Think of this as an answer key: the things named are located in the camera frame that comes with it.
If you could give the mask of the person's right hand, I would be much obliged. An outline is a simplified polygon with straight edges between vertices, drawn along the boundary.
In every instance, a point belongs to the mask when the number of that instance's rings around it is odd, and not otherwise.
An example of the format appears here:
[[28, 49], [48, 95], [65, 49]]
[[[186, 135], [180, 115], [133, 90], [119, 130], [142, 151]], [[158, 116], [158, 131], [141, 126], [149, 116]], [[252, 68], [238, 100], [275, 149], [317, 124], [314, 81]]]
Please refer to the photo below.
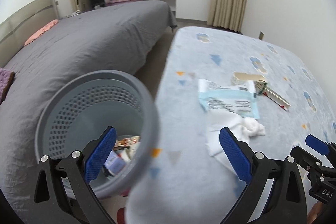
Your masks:
[[307, 215], [307, 224], [312, 224], [324, 207], [325, 205], [323, 203], [319, 201], [316, 202]]

